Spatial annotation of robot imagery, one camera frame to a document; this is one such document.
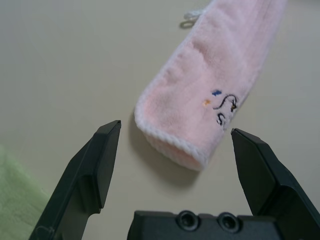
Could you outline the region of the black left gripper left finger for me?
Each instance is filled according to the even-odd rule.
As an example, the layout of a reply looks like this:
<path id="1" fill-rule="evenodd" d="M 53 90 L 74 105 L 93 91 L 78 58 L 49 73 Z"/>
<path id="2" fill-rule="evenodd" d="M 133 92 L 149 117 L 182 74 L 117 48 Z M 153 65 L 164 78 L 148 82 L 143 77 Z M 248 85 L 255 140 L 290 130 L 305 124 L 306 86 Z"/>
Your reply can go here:
<path id="1" fill-rule="evenodd" d="M 116 160 L 121 121 L 100 126 L 65 168 L 31 240 L 80 240 L 88 219 L 104 208 Z"/>

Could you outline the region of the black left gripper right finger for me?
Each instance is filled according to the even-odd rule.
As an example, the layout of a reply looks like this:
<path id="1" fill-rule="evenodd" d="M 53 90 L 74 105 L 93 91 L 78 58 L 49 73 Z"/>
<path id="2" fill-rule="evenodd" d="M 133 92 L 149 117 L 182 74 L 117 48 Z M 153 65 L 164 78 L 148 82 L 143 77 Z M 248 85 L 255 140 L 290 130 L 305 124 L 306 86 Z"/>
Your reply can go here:
<path id="1" fill-rule="evenodd" d="M 238 128 L 231 137 L 238 178 L 252 214 L 272 217 L 284 240 L 318 240 L 319 212 L 271 147 Z"/>

